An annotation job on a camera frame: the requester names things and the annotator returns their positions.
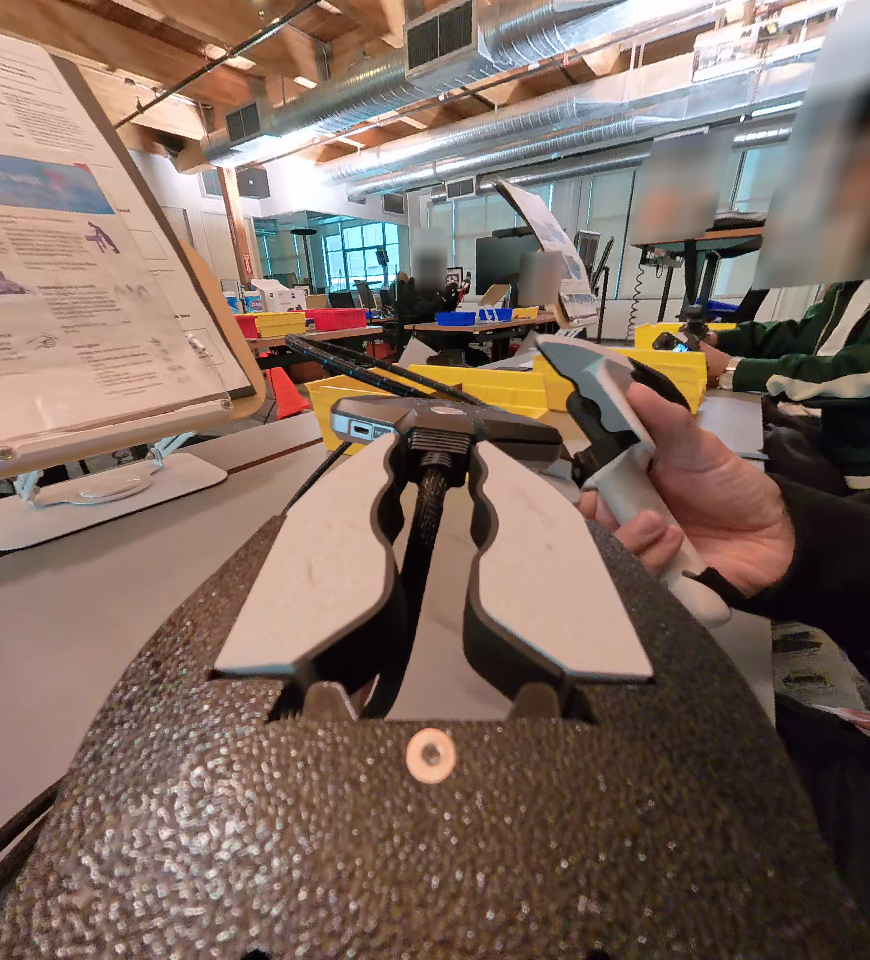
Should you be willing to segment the person's right forearm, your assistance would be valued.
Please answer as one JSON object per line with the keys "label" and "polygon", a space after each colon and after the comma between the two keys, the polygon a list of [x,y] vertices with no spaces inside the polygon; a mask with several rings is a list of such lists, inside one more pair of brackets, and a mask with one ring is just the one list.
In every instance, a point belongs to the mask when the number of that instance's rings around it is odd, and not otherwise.
{"label": "person's right forearm", "polygon": [[847,497],[777,478],[793,524],[788,570],[737,608],[818,628],[870,684],[870,491]]}

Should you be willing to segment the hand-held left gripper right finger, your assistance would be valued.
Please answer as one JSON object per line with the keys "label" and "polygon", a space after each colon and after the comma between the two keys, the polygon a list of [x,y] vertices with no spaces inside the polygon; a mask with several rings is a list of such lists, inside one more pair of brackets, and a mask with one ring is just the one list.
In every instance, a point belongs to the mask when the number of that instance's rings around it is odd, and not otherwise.
{"label": "hand-held left gripper right finger", "polygon": [[639,684],[653,666],[585,520],[536,473],[492,443],[468,472],[476,553],[464,612],[472,669],[509,700],[545,684]]}

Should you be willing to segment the wooden post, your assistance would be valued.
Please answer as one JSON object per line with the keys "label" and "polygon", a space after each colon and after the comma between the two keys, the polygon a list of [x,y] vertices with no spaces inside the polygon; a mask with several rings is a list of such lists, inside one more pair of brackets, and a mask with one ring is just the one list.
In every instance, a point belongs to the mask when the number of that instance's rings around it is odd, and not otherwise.
{"label": "wooden post", "polygon": [[234,248],[239,283],[243,288],[249,289],[252,287],[254,272],[250,254],[249,234],[246,226],[246,218],[242,210],[237,175],[235,171],[225,167],[218,167],[217,173],[225,205],[228,229]]}

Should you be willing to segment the orange traffic cone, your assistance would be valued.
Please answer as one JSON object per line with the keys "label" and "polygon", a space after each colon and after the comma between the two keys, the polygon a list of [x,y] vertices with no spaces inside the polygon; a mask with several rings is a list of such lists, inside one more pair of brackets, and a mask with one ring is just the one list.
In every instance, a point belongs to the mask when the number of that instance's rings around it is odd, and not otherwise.
{"label": "orange traffic cone", "polygon": [[312,411],[309,398],[298,390],[285,369],[273,367],[267,371],[267,375],[273,392],[273,407],[269,417],[274,415],[278,421],[283,421]]}

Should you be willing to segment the black monitor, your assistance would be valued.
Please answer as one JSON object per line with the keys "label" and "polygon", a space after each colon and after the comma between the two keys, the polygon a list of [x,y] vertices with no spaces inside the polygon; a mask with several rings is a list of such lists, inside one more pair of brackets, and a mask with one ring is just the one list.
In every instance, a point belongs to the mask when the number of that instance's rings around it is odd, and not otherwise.
{"label": "black monitor", "polygon": [[541,251],[534,234],[487,236],[475,241],[475,292],[483,296],[495,285],[518,282],[524,255]]}

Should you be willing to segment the silver air duct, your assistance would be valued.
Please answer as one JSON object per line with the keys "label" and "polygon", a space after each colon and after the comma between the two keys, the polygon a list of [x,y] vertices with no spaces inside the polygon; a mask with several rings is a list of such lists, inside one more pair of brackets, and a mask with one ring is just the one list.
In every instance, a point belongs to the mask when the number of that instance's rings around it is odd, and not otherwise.
{"label": "silver air duct", "polygon": [[271,147],[342,132],[369,119],[514,69],[579,49],[633,24],[623,2],[476,2],[479,48],[453,66],[417,80],[405,75],[403,44],[284,105],[258,102],[258,138],[231,144],[226,126],[201,141],[205,159],[237,167],[259,161]]}
{"label": "silver air duct", "polygon": [[506,109],[318,167],[350,200],[555,161],[586,148],[625,146],[740,118],[803,94],[813,66],[779,64],[628,103],[585,100],[581,90],[548,105]]}

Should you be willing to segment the raised standing desk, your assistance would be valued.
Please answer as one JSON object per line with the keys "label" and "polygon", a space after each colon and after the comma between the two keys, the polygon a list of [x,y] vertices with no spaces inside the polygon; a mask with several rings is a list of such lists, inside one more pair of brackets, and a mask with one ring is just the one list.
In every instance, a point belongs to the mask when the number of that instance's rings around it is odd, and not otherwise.
{"label": "raised standing desk", "polygon": [[664,272],[657,322],[664,323],[669,316],[672,278],[677,268],[683,270],[683,296],[681,308],[673,317],[681,318],[687,307],[695,308],[698,316],[706,320],[721,263],[757,252],[763,232],[764,223],[756,222],[732,229],[710,229],[697,238],[633,244],[640,251],[640,268],[659,266]]}

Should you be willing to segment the grey multiport hub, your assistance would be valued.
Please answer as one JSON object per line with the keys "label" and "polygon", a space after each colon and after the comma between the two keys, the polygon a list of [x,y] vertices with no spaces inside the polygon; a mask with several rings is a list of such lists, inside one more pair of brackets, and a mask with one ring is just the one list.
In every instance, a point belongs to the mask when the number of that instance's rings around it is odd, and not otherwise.
{"label": "grey multiport hub", "polygon": [[449,452],[461,440],[487,442],[534,470],[556,462],[562,448],[559,431],[535,418],[437,397],[343,397],[331,406],[329,423],[339,439],[362,447],[388,434],[418,450],[427,440],[442,440],[441,448]]}

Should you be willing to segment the grey vent box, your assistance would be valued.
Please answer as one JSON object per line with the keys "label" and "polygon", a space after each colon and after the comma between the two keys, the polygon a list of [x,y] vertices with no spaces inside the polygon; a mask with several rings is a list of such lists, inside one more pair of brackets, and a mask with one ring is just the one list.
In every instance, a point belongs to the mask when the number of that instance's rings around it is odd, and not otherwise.
{"label": "grey vent box", "polygon": [[405,75],[415,81],[477,54],[477,3],[454,1],[407,19],[403,52]]}

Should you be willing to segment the white cardboard box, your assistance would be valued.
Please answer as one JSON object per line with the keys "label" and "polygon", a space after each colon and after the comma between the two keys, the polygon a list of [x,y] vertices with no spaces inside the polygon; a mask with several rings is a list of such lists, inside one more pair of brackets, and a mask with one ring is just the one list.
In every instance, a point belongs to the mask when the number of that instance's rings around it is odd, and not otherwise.
{"label": "white cardboard box", "polygon": [[288,313],[307,309],[307,292],[304,287],[286,287],[278,280],[256,278],[252,282],[258,292],[261,310],[265,313]]}

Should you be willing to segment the instruction sheet on wooden stand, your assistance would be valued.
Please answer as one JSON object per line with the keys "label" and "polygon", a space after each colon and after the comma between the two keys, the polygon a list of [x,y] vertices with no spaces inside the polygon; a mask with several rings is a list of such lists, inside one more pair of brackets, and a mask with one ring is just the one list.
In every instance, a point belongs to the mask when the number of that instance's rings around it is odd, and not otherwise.
{"label": "instruction sheet on wooden stand", "polygon": [[227,402],[222,413],[174,415],[165,423],[149,418],[135,426],[121,423],[43,440],[22,449],[20,457],[0,448],[0,553],[59,539],[225,481],[223,469],[184,445],[207,427],[255,410],[261,399],[260,373],[217,279],[171,228],[254,395]]}

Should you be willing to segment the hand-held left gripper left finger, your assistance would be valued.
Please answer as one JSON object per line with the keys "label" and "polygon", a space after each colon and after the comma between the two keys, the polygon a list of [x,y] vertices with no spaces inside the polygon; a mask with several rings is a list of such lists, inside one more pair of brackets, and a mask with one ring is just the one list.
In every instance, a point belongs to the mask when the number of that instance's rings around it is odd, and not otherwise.
{"label": "hand-held left gripper left finger", "polygon": [[285,511],[217,655],[220,678],[268,677],[353,693],[378,679],[394,702],[409,659],[408,602],[393,544],[404,525],[407,443],[341,458]]}

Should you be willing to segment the wooden document stand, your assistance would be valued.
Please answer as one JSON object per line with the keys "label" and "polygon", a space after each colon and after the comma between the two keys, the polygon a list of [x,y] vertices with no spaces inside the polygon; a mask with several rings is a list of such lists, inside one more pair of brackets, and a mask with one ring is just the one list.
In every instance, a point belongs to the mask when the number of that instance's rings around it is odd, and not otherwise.
{"label": "wooden document stand", "polygon": [[496,191],[532,229],[542,250],[547,255],[561,257],[558,304],[568,324],[573,327],[594,324],[600,318],[600,309],[591,293],[585,262],[545,201],[504,179],[497,182]]}

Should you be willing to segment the printed plastic packet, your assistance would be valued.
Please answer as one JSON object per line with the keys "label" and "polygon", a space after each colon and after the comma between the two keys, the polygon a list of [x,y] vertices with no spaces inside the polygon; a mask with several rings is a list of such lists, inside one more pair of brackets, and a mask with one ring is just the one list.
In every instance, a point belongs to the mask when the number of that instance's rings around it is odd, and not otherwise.
{"label": "printed plastic packet", "polygon": [[771,623],[774,692],[870,738],[870,684],[822,631]]}

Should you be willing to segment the person's dark trousers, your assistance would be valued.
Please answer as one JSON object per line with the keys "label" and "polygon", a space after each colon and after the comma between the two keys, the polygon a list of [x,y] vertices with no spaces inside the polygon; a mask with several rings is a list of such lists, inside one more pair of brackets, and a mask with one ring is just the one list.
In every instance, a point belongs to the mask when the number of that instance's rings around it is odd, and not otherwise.
{"label": "person's dark trousers", "polygon": [[776,727],[816,813],[836,871],[870,926],[870,736],[789,698]]}

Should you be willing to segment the person's right hand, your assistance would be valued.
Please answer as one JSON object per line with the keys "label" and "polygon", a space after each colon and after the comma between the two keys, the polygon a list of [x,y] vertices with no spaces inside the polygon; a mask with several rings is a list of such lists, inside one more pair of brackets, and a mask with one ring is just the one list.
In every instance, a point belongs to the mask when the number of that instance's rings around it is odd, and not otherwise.
{"label": "person's right hand", "polygon": [[687,540],[744,598],[774,586],[796,543],[777,484],[650,388],[635,383],[627,399],[655,444],[648,477],[674,520],[645,510],[621,523],[594,490],[578,504],[585,520],[614,535],[653,575]]}

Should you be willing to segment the printed instruction sheet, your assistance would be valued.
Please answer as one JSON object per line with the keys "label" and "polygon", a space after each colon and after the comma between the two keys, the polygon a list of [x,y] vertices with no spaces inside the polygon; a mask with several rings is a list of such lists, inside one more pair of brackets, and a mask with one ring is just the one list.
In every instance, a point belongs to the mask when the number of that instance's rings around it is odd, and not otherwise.
{"label": "printed instruction sheet", "polygon": [[0,35],[0,449],[254,392],[77,69]]}

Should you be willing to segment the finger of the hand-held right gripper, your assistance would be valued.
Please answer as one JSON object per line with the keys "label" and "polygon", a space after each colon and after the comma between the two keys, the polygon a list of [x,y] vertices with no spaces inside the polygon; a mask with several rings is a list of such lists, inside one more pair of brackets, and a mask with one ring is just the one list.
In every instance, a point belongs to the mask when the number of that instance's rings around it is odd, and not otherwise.
{"label": "finger of the hand-held right gripper", "polygon": [[541,335],[537,349],[573,391],[566,410],[589,446],[573,457],[580,488],[604,488],[624,472],[646,474],[655,446],[628,402],[633,364],[628,357],[581,339]]}

